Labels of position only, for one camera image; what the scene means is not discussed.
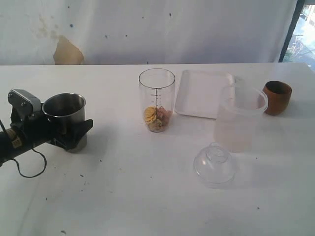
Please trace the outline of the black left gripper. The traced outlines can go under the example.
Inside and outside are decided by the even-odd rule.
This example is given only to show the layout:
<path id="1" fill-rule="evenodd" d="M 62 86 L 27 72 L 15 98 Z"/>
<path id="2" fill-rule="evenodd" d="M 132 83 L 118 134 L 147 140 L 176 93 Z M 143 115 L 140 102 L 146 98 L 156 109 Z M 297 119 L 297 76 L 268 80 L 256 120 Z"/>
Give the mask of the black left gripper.
<path id="1" fill-rule="evenodd" d="M 62 127 L 49 121 L 39 112 L 35 117 L 20 118 L 12 108 L 9 129 L 11 150 L 30 150 L 43 143 L 50 143 L 65 150 L 83 149 L 87 145 L 87 132 L 92 129 L 92 119 L 76 123 L 62 131 Z"/>

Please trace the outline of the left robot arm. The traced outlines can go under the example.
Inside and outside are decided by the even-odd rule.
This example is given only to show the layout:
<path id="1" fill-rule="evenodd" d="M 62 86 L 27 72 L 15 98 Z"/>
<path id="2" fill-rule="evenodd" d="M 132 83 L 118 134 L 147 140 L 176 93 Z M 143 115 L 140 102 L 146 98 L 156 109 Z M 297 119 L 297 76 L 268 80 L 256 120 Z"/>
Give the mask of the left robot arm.
<path id="1" fill-rule="evenodd" d="M 16 109 L 11 112 L 10 128 L 0 132 L 0 163 L 11 160 L 43 143 L 66 151 L 78 146 L 79 141 L 93 127 L 93 120 L 70 125 L 65 134 L 43 112 L 21 119 Z"/>

